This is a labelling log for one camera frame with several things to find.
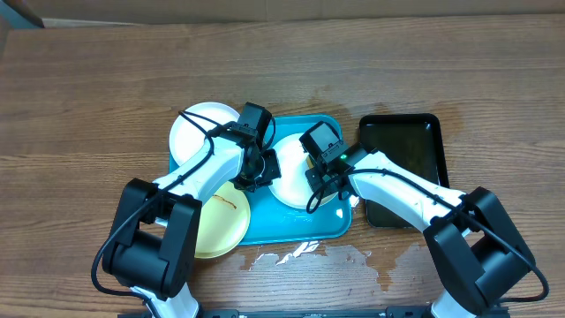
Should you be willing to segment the pink-white plate with sauce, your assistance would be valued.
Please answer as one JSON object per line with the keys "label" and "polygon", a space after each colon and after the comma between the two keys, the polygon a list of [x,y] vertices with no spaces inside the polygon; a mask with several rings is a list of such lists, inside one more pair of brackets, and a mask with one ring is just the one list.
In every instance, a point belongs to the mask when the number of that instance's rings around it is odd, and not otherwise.
{"label": "pink-white plate with sauce", "polygon": [[[186,109],[191,112],[188,118],[204,130],[225,125],[231,121],[237,122],[239,113],[230,106],[219,102],[201,102]],[[196,154],[204,145],[205,136],[195,125],[178,116],[169,132],[169,151],[172,159],[180,166]]]}

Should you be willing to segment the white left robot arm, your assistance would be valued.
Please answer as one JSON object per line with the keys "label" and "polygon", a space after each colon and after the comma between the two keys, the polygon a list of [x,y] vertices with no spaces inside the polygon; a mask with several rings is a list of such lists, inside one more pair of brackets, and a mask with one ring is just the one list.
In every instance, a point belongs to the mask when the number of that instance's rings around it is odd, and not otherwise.
{"label": "white left robot arm", "polygon": [[109,233],[94,258],[91,277],[103,269],[124,286],[120,295],[141,299],[149,317],[196,317],[198,302],[186,277],[192,269],[203,205],[224,184],[253,192],[281,176],[273,149],[254,135],[228,131],[206,136],[202,149],[154,182],[132,179],[122,191]]}

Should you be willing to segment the white plate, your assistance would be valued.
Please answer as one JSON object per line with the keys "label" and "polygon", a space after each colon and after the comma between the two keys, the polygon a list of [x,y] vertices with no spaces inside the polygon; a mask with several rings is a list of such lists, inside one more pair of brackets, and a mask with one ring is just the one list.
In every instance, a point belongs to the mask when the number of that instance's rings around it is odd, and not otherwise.
{"label": "white plate", "polygon": [[301,136],[301,133],[291,134],[273,146],[281,176],[273,180],[269,190],[284,205],[305,210],[313,190],[305,175],[310,167],[307,163],[308,154],[299,141]]}

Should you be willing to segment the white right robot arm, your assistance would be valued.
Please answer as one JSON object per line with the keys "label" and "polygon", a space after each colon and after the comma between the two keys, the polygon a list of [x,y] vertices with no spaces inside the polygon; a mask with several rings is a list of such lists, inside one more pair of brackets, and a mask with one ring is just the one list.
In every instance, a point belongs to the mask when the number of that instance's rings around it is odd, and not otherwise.
{"label": "white right robot arm", "polygon": [[444,287],[424,317],[494,315],[506,293],[537,270],[509,214],[485,188],[464,193],[436,185],[358,144],[304,149],[313,161],[307,212],[327,193],[347,193],[381,204],[424,235]]}

